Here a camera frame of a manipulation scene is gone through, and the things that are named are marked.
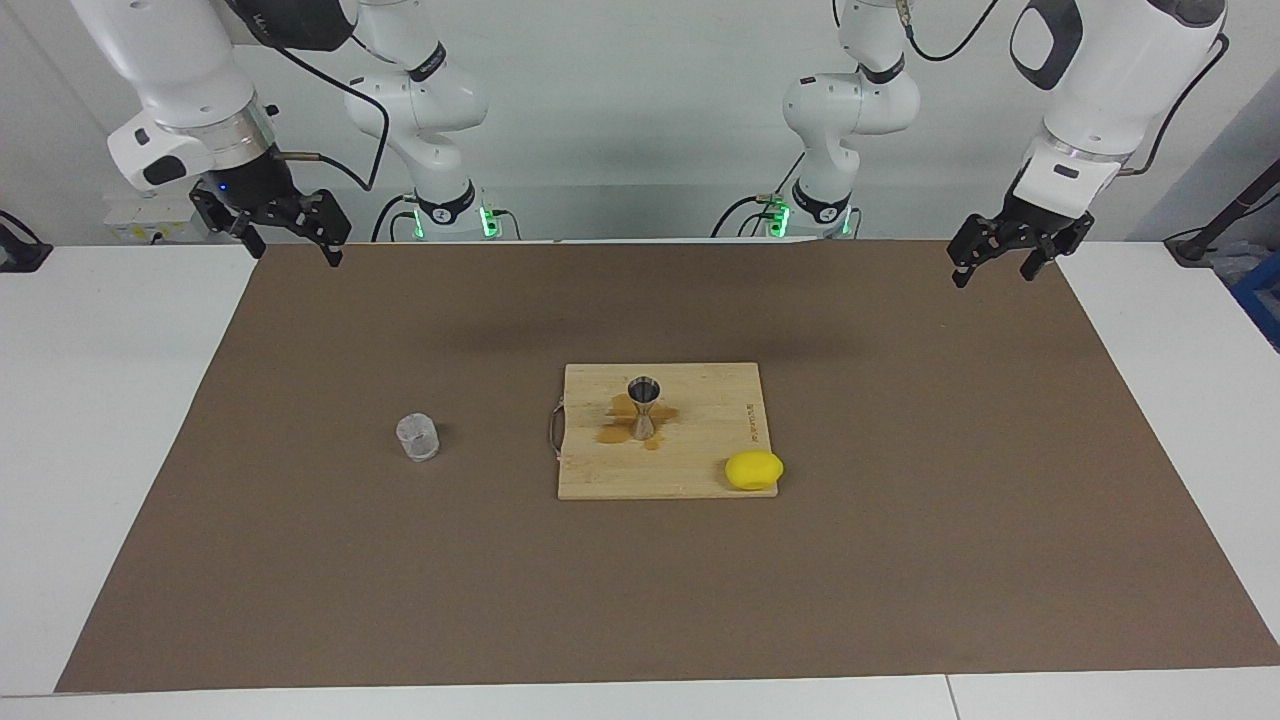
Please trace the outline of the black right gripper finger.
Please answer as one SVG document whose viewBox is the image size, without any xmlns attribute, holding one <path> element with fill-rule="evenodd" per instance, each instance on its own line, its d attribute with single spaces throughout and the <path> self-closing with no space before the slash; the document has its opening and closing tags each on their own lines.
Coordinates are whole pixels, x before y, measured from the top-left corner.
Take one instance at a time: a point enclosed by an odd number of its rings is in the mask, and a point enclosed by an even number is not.
<svg viewBox="0 0 1280 720">
<path fill-rule="evenodd" d="M 191 190 L 189 200 L 212 233 L 227 234 L 238 241 L 252 259 L 261 259 L 266 243 L 246 211 L 233 211 L 209 190 Z"/>
<path fill-rule="evenodd" d="M 328 190 L 291 199 L 291 232 L 320 247 L 328 265 L 338 268 L 343 260 L 351 223 L 334 195 Z"/>
</svg>

